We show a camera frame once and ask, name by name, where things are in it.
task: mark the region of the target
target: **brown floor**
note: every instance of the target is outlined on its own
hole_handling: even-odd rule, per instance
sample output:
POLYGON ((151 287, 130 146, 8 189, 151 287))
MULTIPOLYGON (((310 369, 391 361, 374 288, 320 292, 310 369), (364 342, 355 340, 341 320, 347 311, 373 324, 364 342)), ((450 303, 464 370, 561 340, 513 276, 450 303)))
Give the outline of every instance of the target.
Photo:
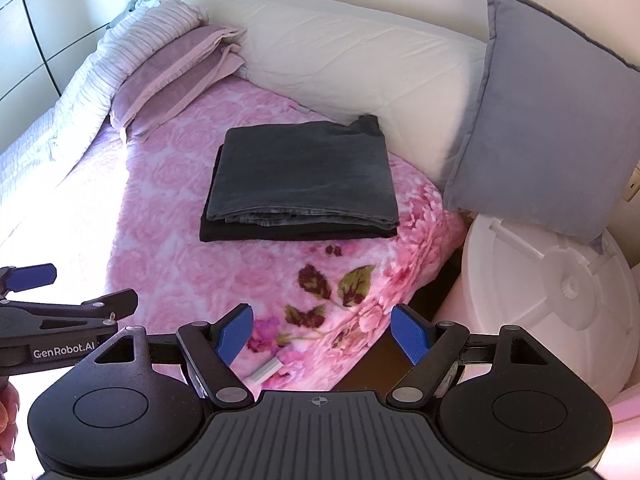
MULTIPOLYGON (((415 293, 409 302, 412 309, 426 319, 433 319, 460 275, 461 256, 462 252, 457 251, 442 267, 438 277, 415 293)), ((411 361, 396 344, 391 330, 387 329, 358 364, 336 384, 334 390, 374 390, 385 396, 410 369, 411 361)))

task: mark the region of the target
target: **folded clothes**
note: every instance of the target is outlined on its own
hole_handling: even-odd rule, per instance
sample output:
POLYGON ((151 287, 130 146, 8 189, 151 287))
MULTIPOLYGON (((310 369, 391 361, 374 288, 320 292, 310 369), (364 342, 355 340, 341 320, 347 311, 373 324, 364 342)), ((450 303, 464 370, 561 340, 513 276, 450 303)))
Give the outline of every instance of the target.
POLYGON ((397 226, 385 139, 368 115, 229 130, 200 239, 391 237, 397 226))

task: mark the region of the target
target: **mauve pillow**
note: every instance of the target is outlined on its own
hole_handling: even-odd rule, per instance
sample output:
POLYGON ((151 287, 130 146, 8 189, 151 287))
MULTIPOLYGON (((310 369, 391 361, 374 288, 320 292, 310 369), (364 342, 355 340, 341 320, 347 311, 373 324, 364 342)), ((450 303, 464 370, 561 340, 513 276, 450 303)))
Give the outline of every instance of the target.
POLYGON ((444 205, 591 242, 640 158, 640 70, 530 0, 487 2, 484 75, 444 205))
POLYGON ((158 126, 174 118, 189 103, 216 81, 231 75, 243 64, 236 44, 220 45, 205 59, 193 66, 155 94, 140 108, 127 127, 127 137, 132 141, 142 141, 158 126))
POLYGON ((162 47, 120 86, 111 101, 111 126, 120 131, 159 90, 207 57, 223 38, 232 38, 239 28, 205 25, 194 28, 162 47))

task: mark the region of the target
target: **gray cushion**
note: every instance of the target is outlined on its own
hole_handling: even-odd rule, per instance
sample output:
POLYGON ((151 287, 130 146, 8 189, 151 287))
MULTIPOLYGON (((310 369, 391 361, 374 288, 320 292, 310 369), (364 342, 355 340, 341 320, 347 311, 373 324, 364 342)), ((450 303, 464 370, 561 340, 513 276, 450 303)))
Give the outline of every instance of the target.
POLYGON ((640 70, 536 3, 487 2, 484 75, 445 206, 587 243, 640 158, 640 70))

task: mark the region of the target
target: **white plastic lid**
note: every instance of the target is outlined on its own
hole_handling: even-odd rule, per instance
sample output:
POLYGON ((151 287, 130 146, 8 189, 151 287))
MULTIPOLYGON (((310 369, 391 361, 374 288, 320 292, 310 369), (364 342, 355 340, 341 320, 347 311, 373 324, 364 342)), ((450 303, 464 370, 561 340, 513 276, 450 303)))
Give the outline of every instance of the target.
POLYGON ((478 216, 466 239, 465 301, 484 333, 517 324, 609 402, 638 357, 640 303, 608 232, 604 255, 535 226, 478 216))

